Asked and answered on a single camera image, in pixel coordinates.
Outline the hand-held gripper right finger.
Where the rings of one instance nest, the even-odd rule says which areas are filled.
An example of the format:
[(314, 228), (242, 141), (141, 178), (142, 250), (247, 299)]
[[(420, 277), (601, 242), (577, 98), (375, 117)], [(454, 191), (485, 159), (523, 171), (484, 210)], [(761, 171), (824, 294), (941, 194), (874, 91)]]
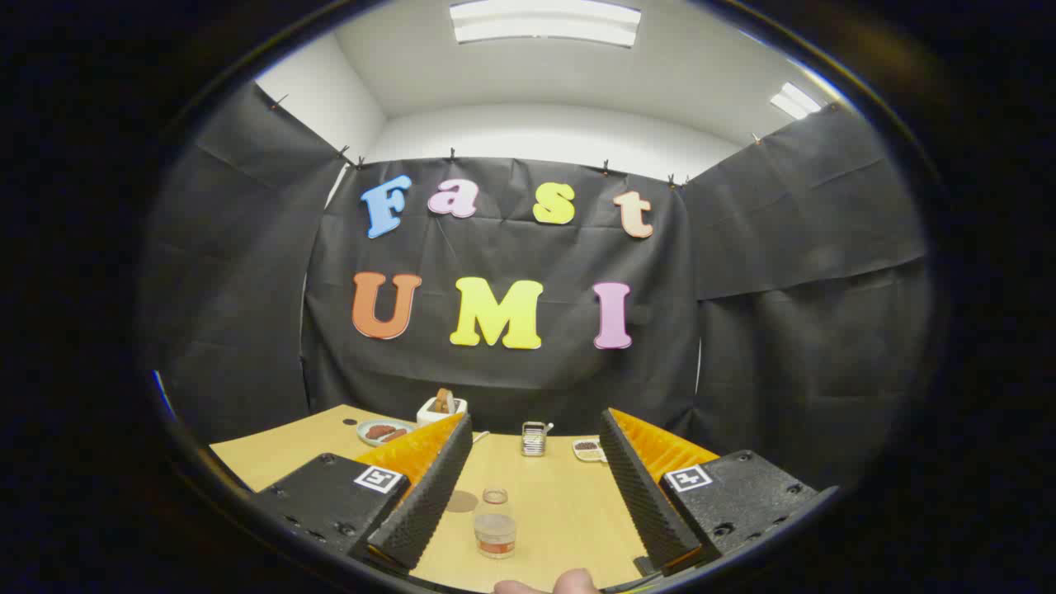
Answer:
[(761, 544), (838, 491), (762, 454), (712, 451), (626, 412), (601, 414), (600, 447), (650, 564), (664, 575)]

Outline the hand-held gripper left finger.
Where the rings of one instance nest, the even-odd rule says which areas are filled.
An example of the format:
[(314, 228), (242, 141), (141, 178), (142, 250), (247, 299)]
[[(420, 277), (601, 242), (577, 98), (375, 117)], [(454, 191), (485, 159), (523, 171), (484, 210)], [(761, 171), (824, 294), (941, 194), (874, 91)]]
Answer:
[(254, 493), (252, 506), (306, 544), (408, 573), (417, 567), (472, 449), (456, 413), (348, 459), (314, 456)]

